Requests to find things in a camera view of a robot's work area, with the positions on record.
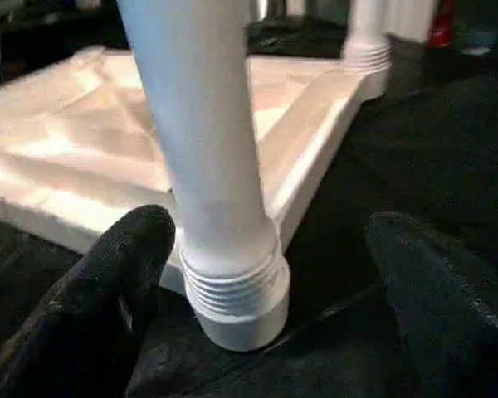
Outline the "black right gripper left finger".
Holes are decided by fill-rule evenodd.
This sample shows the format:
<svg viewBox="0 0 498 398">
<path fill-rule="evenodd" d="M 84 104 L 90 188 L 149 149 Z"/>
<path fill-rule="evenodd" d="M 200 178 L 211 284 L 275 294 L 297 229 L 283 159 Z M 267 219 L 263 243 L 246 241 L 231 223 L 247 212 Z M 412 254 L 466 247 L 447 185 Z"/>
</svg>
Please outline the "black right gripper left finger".
<svg viewBox="0 0 498 398">
<path fill-rule="evenodd" d="M 175 232 L 159 205 L 114 223 L 0 347 L 0 397 L 121 397 Z"/>
</svg>

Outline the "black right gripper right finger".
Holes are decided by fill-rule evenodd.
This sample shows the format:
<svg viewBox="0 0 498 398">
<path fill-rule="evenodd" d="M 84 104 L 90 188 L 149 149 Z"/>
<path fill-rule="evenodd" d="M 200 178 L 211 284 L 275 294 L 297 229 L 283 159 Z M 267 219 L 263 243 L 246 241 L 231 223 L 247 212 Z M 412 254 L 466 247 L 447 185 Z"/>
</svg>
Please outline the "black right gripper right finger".
<svg viewBox="0 0 498 398">
<path fill-rule="evenodd" d="M 405 213 L 374 213 L 364 239 L 423 396 L 498 397 L 495 267 Z"/>
</svg>

